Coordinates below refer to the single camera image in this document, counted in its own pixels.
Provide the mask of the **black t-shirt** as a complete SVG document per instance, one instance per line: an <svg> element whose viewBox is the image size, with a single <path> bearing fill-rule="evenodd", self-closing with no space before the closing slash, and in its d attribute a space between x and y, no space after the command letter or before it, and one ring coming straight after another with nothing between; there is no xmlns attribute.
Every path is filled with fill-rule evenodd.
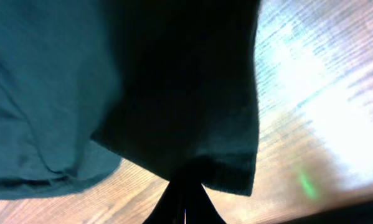
<svg viewBox="0 0 373 224"><path fill-rule="evenodd" d="M0 1L0 200L127 159L251 195L259 1Z"/></svg>

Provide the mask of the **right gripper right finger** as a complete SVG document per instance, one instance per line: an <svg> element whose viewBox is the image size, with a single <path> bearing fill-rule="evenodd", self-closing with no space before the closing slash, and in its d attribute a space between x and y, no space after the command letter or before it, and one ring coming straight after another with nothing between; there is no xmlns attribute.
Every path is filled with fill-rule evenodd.
<svg viewBox="0 0 373 224"><path fill-rule="evenodd" d="M225 224L218 214L200 177L192 171L185 171L185 209L187 224Z"/></svg>

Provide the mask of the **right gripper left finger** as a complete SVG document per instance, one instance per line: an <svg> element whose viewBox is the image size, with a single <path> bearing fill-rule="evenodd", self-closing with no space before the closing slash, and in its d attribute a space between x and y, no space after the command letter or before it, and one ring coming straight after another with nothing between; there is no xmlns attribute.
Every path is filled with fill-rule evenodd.
<svg viewBox="0 0 373 224"><path fill-rule="evenodd" d="M155 208L143 224L185 224L185 176L186 173L180 171L169 181Z"/></svg>

